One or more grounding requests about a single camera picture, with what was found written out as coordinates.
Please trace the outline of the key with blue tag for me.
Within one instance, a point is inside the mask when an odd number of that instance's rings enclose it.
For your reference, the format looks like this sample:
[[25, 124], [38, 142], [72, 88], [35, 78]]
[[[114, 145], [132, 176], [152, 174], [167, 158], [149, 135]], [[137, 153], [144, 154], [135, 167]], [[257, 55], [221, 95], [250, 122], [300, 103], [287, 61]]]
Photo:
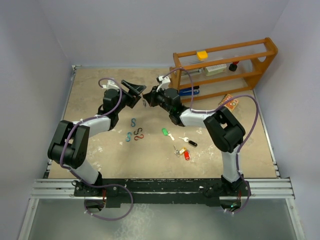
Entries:
[[143, 106], [146, 108], [147, 107], [147, 102], [145, 99], [142, 100]]

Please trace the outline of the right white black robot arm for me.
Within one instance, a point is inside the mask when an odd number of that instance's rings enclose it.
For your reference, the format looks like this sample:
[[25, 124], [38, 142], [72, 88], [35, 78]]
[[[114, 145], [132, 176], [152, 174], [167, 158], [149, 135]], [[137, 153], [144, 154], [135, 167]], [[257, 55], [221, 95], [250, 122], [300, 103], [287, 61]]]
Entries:
[[207, 129], [215, 147], [221, 151], [223, 192], [233, 196], [240, 190], [240, 184], [244, 184], [250, 196], [250, 185], [244, 180], [239, 163], [241, 144], [244, 142], [246, 132], [236, 117], [224, 106], [213, 113], [194, 111], [182, 104], [176, 89], [157, 90], [157, 88], [154, 86], [149, 93], [143, 95], [148, 105], [159, 106], [168, 112], [174, 125]]

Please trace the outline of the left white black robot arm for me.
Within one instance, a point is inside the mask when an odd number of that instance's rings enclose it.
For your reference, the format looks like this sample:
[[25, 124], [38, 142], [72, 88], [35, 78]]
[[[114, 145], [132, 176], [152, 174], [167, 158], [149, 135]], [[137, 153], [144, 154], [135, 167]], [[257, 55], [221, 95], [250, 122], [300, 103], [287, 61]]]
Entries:
[[105, 79], [115, 86], [100, 85], [105, 91], [97, 114], [74, 122], [60, 121], [47, 151], [48, 158], [82, 181], [91, 196], [98, 196], [107, 186], [103, 185], [102, 174], [87, 160], [89, 138], [112, 130], [119, 121], [120, 111], [133, 108], [146, 89], [145, 85], [125, 80], [117, 83], [112, 78]]

